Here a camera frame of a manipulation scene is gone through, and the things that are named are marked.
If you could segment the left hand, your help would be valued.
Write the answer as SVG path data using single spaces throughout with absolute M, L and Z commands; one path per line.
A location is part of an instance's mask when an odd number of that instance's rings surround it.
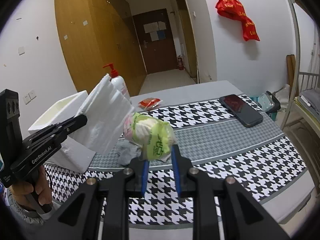
M 34 191 L 39 197 L 40 205 L 52 204 L 52 191 L 46 178 L 46 170 L 44 166 L 39 167 L 39 178 L 35 189 L 30 183 L 19 181 L 18 183 L 11 185 L 10 191 L 14 200 L 28 211 L 35 210 L 33 204 L 26 198 L 28 194 L 31 194 Z

